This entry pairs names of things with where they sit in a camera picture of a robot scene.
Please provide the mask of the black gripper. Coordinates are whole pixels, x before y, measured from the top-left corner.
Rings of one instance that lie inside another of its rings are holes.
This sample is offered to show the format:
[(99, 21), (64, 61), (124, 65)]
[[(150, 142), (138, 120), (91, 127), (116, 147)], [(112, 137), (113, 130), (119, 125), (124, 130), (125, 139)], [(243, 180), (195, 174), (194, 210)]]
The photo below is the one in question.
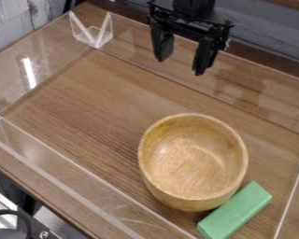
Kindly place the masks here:
[(226, 42), (232, 22), (215, 10), (215, 0), (150, 0), (148, 22), (156, 59), (174, 53), (174, 35), (199, 41), (192, 70), (204, 74), (218, 54), (216, 41)]

